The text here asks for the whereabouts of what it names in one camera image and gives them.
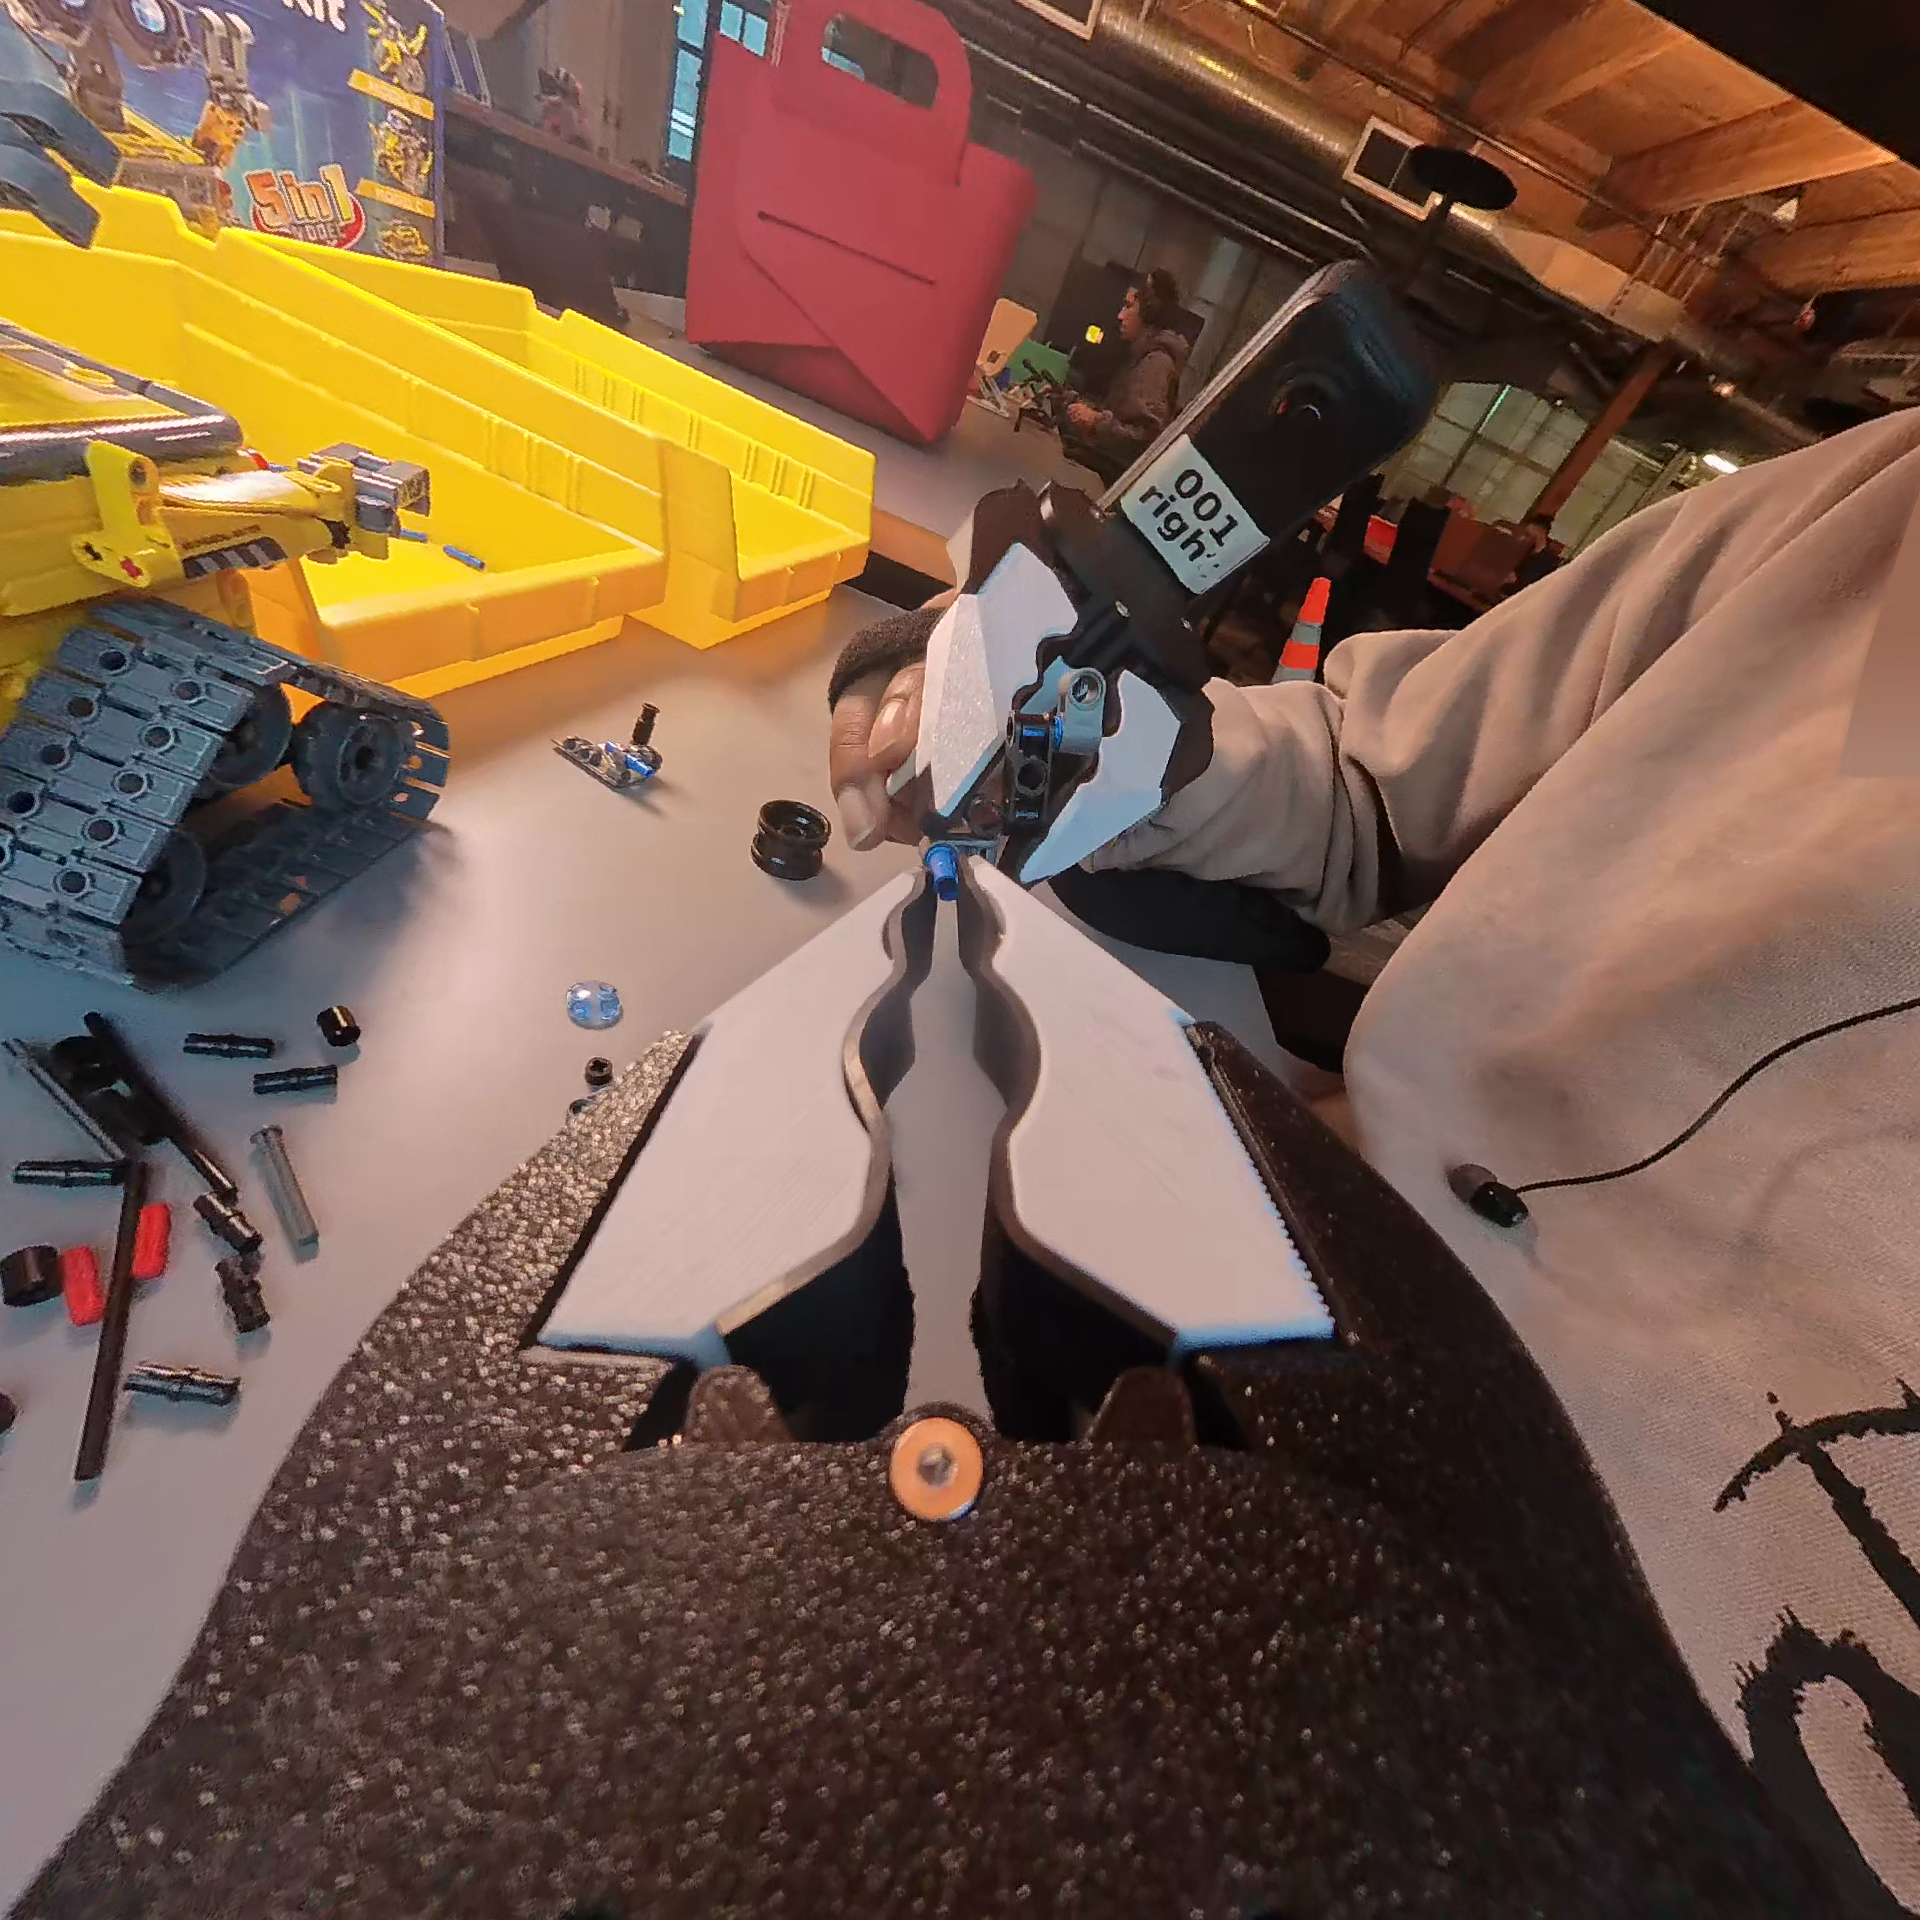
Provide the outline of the black long axle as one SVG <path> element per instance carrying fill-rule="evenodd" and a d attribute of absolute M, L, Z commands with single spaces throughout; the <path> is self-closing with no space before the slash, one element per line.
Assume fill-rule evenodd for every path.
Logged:
<path fill-rule="evenodd" d="M 229 1165 L 152 1067 L 144 1067 L 108 1017 L 84 1011 L 82 1032 L 56 1043 L 5 1040 L 5 1055 L 108 1159 L 130 1159 L 152 1145 L 170 1145 L 206 1193 L 222 1203 L 240 1197 L 243 1190 Z"/>
<path fill-rule="evenodd" d="M 122 1395 L 125 1341 L 129 1341 L 129 1329 L 130 1329 L 130 1301 L 138 1291 L 130 1268 L 133 1268 L 133 1254 L 138 1254 L 140 1212 L 147 1207 L 147 1190 L 152 1190 L 152 1163 L 130 1159 L 125 1165 L 115 1243 L 112 1243 L 112 1259 L 108 1259 L 105 1313 L 101 1313 L 101 1329 L 99 1329 L 99 1348 L 96 1348 L 96 1365 L 92 1365 L 77 1455 L 76 1455 L 76 1471 L 73 1471 L 76 1487 L 92 1487 L 105 1473 L 105 1460 L 108 1460 L 115 1404 Z"/>

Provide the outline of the person's right forearm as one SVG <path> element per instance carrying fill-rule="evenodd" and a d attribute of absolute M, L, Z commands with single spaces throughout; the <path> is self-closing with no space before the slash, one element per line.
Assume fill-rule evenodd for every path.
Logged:
<path fill-rule="evenodd" d="M 1107 866 L 1254 881 L 1326 932 L 1426 906 L 1544 782 L 1623 828 L 1858 689 L 1918 508 L 1918 410 L 1670 495 L 1458 632 L 1357 632 L 1326 683 L 1212 683 L 1212 763 Z"/>

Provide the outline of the yellow parts tray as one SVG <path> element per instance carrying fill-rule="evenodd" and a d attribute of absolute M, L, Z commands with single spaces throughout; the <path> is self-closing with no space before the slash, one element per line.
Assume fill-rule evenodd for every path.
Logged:
<path fill-rule="evenodd" d="M 387 561 L 255 570 L 261 636 L 364 680 L 445 693 L 604 639 L 669 588 L 660 490 L 562 445 L 537 377 L 401 315 L 316 254 L 208 243 L 170 201 L 96 194 L 76 249 L 5 212 L 5 321 L 229 410 L 290 468 L 326 445 L 420 463 L 432 508 Z"/>
<path fill-rule="evenodd" d="M 326 266 L 420 322 L 399 355 L 445 391 L 458 452 L 660 560 L 648 626 L 710 651 L 867 568 L 872 452 L 522 286 L 347 252 Z"/>

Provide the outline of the grey axle assembly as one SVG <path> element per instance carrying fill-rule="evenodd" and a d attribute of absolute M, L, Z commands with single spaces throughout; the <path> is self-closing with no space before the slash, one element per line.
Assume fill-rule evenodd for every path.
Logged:
<path fill-rule="evenodd" d="M 566 757 L 576 772 L 588 774 L 606 789 L 634 795 L 660 776 L 662 757 L 653 745 L 660 722 L 660 706 L 648 701 L 638 717 L 634 733 L 625 740 L 615 739 L 581 739 L 566 734 L 553 740 L 553 751 Z"/>

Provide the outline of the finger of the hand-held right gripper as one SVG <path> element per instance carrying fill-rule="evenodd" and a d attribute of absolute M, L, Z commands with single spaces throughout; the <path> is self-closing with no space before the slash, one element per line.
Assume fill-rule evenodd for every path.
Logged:
<path fill-rule="evenodd" d="M 1167 772 L 1182 740 L 1182 714 L 1139 675 L 1118 675 L 1118 733 L 1092 757 L 1030 851 L 1030 881 L 1052 881 L 1088 856 L 1115 845 L 1167 804 Z"/>
<path fill-rule="evenodd" d="M 920 822 L 969 828 L 978 804 L 1002 826 L 1002 739 L 1010 711 L 1064 639 L 1079 607 L 1061 578 L 1026 541 L 1011 541 L 986 580 L 958 597 L 923 654 L 920 734 L 916 782 L 923 785 Z"/>

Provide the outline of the blue grey connector assembly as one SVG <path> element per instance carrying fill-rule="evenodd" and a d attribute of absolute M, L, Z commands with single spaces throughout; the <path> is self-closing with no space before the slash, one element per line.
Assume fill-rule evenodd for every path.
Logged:
<path fill-rule="evenodd" d="M 1002 739 L 999 872 L 1039 880 L 1041 839 L 1083 785 L 1107 739 L 1107 675 L 1056 661 L 1010 711 Z"/>

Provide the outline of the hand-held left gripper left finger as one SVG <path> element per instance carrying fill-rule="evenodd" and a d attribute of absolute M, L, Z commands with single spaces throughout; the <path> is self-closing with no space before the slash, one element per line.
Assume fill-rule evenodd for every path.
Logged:
<path fill-rule="evenodd" d="M 941 902 L 897 876 L 724 998 L 543 1311 L 543 1351 L 755 1372 L 803 1436 L 904 1404 L 916 1293 L 884 1100 Z"/>

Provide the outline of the person's right hand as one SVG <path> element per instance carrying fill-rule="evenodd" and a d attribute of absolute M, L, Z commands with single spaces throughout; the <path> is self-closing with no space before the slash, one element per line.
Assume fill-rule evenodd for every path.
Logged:
<path fill-rule="evenodd" d="M 941 607 L 894 610 L 858 630 L 831 675 L 831 789 L 848 850 L 917 839 L 916 804 L 893 795 L 920 734 L 923 654 Z"/>

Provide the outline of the grey short axle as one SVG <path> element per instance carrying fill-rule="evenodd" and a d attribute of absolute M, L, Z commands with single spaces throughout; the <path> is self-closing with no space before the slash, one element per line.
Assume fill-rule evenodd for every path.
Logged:
<path fill-rule="evenodd" d="M 259 1159 L 268 1195 L 275 1203 L 275 1214 L 295 1256 L 312 1259 L 319 1251 L 319 1223 L 308 1203 L 308 1193 L 300 1190 L 300 1176 L 290 1163 L 285 1131 L 277 1123 L 255 1131 L 253 1157 Z"/>

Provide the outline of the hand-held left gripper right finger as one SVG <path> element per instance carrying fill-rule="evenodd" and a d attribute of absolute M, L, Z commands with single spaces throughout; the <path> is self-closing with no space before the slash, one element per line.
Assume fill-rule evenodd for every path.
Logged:
<path fill-rule="evenodd" d="M 995 1427 L 1073 1436 L 1134 1368 L 1331 1348 L 1212 1028 L 993 866 L 965 870 L 958 945 L 1002 1098 L 973 1296 Z"/>

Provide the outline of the person's beige jacket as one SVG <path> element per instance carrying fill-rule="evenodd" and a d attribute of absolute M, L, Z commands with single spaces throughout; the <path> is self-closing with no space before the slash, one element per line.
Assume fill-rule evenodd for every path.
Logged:
<path fill-rule="evenodd" d="M 1918 1917 L 1918 1017 L 1793 1055 L 1666 1165 L 1511 1232 L 1446 1170 L 1629 1163 L 1767 1049 L 1918 996 L 1918 782 L 1842 757 L 1884 614 L 1918 625 L 1906 537 L 1858 689 L 1784 785 L 1748 757 L 1705 816 L 1626 804 L 1614 828 L 1544 782 L 1415 906 L 1348 1044 L 1356 1137 L 1551 1374 L 1847 1917 Z"/>

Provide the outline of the pile of small pins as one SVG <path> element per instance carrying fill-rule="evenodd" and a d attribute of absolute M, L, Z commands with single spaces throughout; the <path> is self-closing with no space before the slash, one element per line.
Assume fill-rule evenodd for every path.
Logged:
<path fill-rule="evenodd" d="M 122 1203 L 125 1185 L 122 1163 L 24 1163 L 15 1165 L 21 1176 L 63 1176 L 73 1185 L 101 1185 L 115 1190 Z M 165 1278 L 170 1256 L 170 1212 L 152 1197 L 140 1212 L 138 1223 L 138 1254 L 133 1254 L 133 1282 L 152 1282 Z M 101 1329 L 105 1313 L 105 1287 L 108 1287 L 108 1263 L 96 1256 L 92 1249 L 51 1249 L 51 1243 L 29 1243 L 5 1254 L 5 1306 L 6 1311 L 35 1311 L 59 1303 L 76 1329 Z M 122 1368 L 118 1398 L 154 1398 L 168 1404 L 206 1404 L 206 1409 L 229 1409 L 240 1401 L 243 1386 L 240 1378 L 216 1374 L 206 1368 L 178 1368 L 159 1362 L 133 1365 L 130 1372 Z"/>

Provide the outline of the blue toy set box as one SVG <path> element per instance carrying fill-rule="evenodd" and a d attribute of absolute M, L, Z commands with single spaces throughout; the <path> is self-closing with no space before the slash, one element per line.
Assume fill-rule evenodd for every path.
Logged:
<path fill-rule="evenodd" d="M 87 244 L 96 183 L 439 266 L 445 85 L 435 4 L 5 4 L 5 201 Z"/>

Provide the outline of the yellow tracked toy robot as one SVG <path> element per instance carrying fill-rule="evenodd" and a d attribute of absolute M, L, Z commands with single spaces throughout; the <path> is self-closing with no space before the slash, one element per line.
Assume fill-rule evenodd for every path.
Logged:
<path fill-rule="evenodd" d="M 5 940 L 226 972 L 435 810 L 442 711 L 259 632 L 253 575 L 387 560 L 429 470 L 259 460 L 214 402 L 5 322 Z"/>

